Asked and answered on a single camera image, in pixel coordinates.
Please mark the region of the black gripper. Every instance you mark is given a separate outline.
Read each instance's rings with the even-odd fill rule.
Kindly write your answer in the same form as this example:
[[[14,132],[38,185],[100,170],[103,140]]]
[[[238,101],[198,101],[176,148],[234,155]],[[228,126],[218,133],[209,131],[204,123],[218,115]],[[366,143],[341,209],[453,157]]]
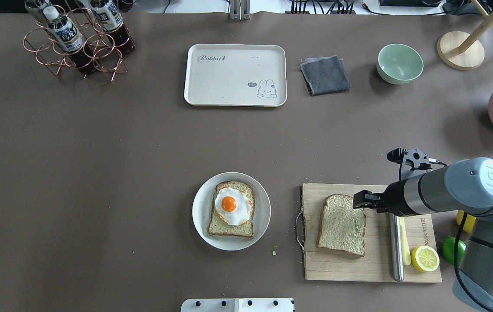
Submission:
[[[387,160],[399,164],[399,181],[387,186],[383,193],[361,190],[353,196],[353,209],[373,209],[392,215],[419,215],[405,199],[404,186],[409,178],[430,169],[428,154],[419,149],[396,148],[387,154]]]

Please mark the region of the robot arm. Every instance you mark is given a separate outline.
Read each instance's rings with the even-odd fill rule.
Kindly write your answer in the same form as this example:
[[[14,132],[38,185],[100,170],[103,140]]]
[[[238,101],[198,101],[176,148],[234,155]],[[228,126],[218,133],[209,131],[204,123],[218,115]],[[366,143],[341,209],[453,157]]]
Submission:
[[[353,207],[399,217],[447,211],[476,217],[461,264],[455,266],[452,291],[467,305],[493,312],[493,160],[464,159],[432,170],[438,160],[418,149],[397,148],[387,158],[400,165],[399,180],[383,193],[356,193]]]

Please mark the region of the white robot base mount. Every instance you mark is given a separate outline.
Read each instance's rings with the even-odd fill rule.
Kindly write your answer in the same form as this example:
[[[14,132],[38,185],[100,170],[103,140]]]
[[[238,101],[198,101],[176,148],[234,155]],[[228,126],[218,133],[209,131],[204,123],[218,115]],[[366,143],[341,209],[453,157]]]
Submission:
[[[181,312],[294,312],[293,298],[187,299]]]

